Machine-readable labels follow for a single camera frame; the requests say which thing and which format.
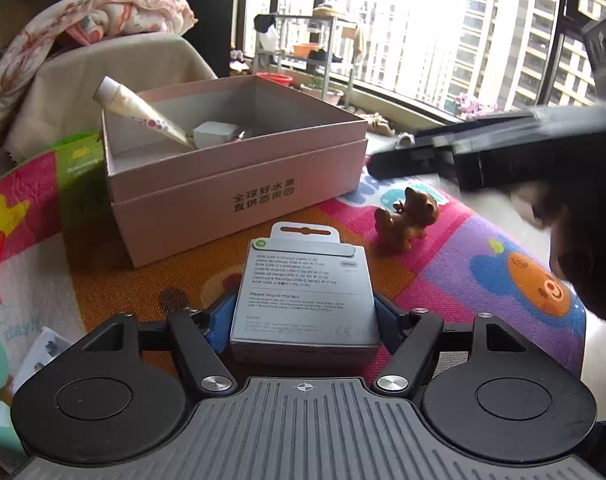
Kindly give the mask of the brown toy animal figurine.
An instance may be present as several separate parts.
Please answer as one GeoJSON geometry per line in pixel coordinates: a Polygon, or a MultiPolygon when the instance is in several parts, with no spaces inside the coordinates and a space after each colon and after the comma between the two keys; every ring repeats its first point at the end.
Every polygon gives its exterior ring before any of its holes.
{"type": "Polygon", "coordinates": [[[426,237],[426,229],[437,222],[440,208],[435,198],[414,188],[405,188],[404,199],[393,210],[376,208],[374,228],[380,244],[392,252],[409,252],[415,240],[426,237]]]}

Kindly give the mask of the grey charger retail box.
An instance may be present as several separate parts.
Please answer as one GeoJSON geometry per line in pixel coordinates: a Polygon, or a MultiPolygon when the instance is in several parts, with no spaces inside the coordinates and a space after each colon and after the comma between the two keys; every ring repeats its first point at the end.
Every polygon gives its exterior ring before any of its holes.
{"type": "Polygon", "coordinates": [[[241,362],[368,365],[381,339],[365,248],[331,226],[275,223],[248,245],[229,343],[241,362]]]}

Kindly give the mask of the white battery charger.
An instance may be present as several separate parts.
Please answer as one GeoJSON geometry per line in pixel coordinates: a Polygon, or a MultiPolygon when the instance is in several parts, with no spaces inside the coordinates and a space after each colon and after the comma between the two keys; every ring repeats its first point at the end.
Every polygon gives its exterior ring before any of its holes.
{"type": "Polygon", "coordinates": [[[34,340],[30,350],[28,350],[25,359],[18,367],[13,376],[10,393],[12,396],[22,387],[32,376],[56,359],[65,350],[72,345],[71,341],[60,336],[49,327],[43,327],[39,335],[34,340]]]}

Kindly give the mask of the white power adapter plug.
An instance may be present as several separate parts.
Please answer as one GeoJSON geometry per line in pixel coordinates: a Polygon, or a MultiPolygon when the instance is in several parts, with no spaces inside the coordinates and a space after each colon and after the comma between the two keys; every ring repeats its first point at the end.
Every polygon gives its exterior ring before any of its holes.
{"type": "Polygon", "coordinates": [[[194,147],[202,150],[202,148],[212,148],[232,142],[242,132],[241,126],[229,122],[202,122],[201,125],[192,129],[192,140],[194,147]]]}

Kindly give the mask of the white cream tube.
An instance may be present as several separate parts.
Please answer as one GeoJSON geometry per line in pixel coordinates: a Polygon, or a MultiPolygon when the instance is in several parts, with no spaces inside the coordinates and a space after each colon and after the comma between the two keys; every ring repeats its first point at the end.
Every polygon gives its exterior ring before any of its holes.
{"type": "Polygon", "coordinates": [[[186,133],[137,93],[109,76],[103,77],[94,92],[94,100],[105,110],[143,125],[169,140],[187,148],[196,147],[190,133],[186,133]]]}

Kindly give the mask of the potted pink orchid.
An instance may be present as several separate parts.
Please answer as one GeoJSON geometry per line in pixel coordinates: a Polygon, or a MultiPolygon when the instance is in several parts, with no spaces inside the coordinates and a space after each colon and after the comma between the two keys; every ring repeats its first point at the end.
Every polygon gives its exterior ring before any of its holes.
{"type": "Polygon", "coordinates": [[[454,102],[456,115],[463,120],[476,119],[493,114],[498,110],[496,103],[484,102],[476,96],[470,96],[467,93],[458,94],[454,102]]]}

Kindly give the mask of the pink cardboard box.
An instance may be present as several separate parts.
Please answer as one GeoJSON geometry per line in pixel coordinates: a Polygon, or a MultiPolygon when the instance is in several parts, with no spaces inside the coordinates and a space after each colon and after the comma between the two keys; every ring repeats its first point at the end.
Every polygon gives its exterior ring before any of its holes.
{"type": "Polygon", "coordinates": [[[175,84],[141,96],[184,130],[224,122],[244,136],[187,148],[102,113],[112,211],[135,266],[357,188],[367,124],[339,107],[260,77],[175,84]]]}

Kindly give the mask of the metal balcony shelf rack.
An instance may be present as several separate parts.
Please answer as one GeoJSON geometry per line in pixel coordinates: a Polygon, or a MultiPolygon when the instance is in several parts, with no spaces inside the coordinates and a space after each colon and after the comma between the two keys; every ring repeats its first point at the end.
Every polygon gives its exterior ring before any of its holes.
{"type": "Polygon", "coordinates": [[[312,14],[258,14],[254,18],[252,72],[271,74],[285,86],[286,70],[304,72],[297,88],[330,104],[350,104],[362,55],[359,25],[328,6],[312,14]]]}

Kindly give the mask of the red plastic basin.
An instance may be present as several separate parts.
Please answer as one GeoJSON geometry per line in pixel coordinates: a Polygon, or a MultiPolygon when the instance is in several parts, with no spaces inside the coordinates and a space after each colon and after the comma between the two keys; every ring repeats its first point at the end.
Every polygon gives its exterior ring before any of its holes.
{"type": "Polygon", "coordinates": [[[280,84],[280,86],[283,87],[289,87],[291,84],[293,84],[293,78],[286,74],[263,72],[256,73],[255,76],[260,79],[273,82],[274,84],[280,84]]]}

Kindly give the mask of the colourful cartoon play mat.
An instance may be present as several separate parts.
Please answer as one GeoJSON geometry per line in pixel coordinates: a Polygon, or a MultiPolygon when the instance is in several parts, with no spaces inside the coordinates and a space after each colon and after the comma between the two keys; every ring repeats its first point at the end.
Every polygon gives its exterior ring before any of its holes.
{"type": "Polygon", "coordinates": [[[0,340],[21,479],[589,479],[584,309],[446,195],[405,255],[328,200],[134,268],[96,136],[0,180],[0,340]]]}

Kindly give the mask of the beige covered sofa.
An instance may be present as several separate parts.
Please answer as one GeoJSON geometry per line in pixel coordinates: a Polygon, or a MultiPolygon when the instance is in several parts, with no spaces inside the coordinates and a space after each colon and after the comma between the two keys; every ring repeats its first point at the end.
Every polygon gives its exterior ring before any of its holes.
{"type": "Polygon", "coordinates": [[[140,92],[216,75],[187,40],[166,32],[113,38],[50,58],[27,86],[4,138],[12,160],[24,162],[69,136],[98,131],[94,94],[104,77],[140,92]]]}

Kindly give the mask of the floral pink blanket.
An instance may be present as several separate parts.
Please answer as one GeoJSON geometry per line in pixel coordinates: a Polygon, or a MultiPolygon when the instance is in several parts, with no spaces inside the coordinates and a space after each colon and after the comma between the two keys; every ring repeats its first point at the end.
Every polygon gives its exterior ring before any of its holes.
{"type": "Polygon", "coordinates": [[[0,133],[59,36],[67,34],[86,47],[147,32],[181,36],[197,22],[187,0],[61,0],[49,6],[0,58],[0,133]]]}

